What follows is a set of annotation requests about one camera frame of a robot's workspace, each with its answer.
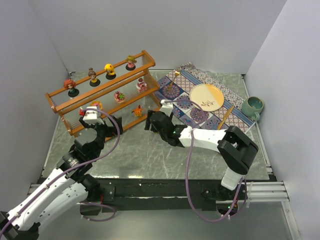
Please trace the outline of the orange dragon toy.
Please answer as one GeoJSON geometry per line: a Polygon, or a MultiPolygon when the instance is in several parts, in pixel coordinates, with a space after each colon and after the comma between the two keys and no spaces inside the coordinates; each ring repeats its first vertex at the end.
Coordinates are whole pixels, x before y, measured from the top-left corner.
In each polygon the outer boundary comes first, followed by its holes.
{"type": "Polygon", "coordinates": [[[144,110],[145,109],[142,108],[141,105],[139,105],[134,110],[132,110],[131,113],[133,113],[135,117],[142,117],[143,113],[144,113],[144,110]]]}

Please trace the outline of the pink bear donut toy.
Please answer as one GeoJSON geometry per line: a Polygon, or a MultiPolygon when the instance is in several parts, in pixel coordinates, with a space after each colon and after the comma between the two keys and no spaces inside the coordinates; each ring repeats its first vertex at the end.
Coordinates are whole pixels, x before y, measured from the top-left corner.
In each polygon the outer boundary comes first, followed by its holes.
{"type": "Polygon", "coordinates": [[[117,103],[121,103],[125,100],[125,95],[120,91],[116,91],[114,93],[114,99],[117,103]]]}

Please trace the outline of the pink bear sunflower toy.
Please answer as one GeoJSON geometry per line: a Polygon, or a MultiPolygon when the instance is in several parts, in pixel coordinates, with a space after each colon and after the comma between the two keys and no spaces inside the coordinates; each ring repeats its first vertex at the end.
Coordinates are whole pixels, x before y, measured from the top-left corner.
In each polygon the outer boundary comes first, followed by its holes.
{"type": "Polygon", "coordinates": [[[98,109],[100,110],[103,110],[103,104],[98,101],[98,100],[95,100],[93,101],[91,104],[90,104],[91,107],[97,107],[98,109]]]}

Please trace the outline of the pink bear cake toy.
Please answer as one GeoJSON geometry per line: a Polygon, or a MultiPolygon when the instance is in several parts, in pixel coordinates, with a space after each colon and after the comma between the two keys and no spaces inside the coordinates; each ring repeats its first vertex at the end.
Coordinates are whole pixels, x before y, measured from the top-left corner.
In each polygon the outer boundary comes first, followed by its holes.
{"type": "Polygon", "coordinates": [[[145,92],[148,89],[148,85],[142,78],[138,79],[135,87],[139,93],[145,92]]]}

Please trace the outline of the brown hair yellow figurine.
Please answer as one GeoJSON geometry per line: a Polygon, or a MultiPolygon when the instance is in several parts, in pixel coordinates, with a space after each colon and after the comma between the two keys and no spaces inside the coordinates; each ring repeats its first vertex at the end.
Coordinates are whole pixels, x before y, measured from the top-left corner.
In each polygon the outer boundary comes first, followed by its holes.
{"type": "Polygon", "coordinates": [[[90,78],[90,86],[97,87],[100,85],[101,81],[97,78],[97,74],[92,67],[88,69],[88,77],[90,78]]]}

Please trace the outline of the red hair green figurine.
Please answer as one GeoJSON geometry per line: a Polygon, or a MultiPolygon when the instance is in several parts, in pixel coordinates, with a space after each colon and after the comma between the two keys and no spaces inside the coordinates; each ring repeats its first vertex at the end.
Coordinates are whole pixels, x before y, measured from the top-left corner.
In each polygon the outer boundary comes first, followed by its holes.
{"type": "Polygon", "coordinates": [[[80,93],[76,88],[76,83],[72,79],[66,79],[63,83],[63,87],[67,90],[69,97],[74,98],[80,93]]]}

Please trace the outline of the blonde pink dress figurine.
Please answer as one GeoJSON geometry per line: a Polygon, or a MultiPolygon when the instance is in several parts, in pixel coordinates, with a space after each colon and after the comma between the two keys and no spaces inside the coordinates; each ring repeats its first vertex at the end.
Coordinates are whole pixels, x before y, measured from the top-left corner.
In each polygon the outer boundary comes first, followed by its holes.
{"type": "Polygon", "coordinates": [[[137,60],[134,55],[128,55],[126,58],[126,70],[133,71],[136,68],[137,60]]]}

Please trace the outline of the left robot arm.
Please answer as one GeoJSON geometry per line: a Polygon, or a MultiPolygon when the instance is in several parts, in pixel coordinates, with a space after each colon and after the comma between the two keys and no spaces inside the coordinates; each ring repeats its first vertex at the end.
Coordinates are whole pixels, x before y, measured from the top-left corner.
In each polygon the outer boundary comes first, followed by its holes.
{"type": "Polygon", "coordinates": [[[40,230],[79,202],[99,201],[103,197],[100,183],[88,170],[100,159],[105,140],[123,133],[122,118],[113,115],[108,126],[100,117],[80,117],[84,133],[47,179],[22,203],[9,212],[0,213],[0,235],[8,240],[36,240],[40,230]]]}

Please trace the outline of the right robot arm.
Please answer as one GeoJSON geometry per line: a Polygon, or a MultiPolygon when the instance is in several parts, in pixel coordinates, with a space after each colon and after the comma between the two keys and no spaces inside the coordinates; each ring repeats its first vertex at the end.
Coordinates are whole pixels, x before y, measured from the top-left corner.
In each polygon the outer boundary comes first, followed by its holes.
{"type": "Polygon", "coordinates": [[[162,111],[149,110],[145,130],[158,133],[161,139],[173,147],[196,147],[220,153],[227,169],[221,186],[233,191],[245,177],[259,151],[259,147],[237,126],[211,130],[173,124],[172,116],[162,111]]]}

